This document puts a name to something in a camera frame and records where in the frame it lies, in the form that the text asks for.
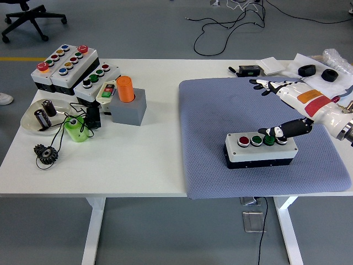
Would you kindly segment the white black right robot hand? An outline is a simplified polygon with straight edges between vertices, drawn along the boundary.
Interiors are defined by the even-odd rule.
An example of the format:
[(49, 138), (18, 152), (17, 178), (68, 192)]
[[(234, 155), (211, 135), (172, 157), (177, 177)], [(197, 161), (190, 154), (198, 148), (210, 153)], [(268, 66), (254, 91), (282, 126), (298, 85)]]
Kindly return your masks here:
[(314, 123), (322, 124), (331, 136), (342, 141), (352, 141), (352, 113), (334, 103), (320, 91), (303, 82), (273, 82), (251, 79), (254, 89), (265, 89), (263, 96), (274, 93), (289, 107), (304, 116), (271, 128), (261, 128), (259, 133), (273, 136), (280, 141), (311, 132)]

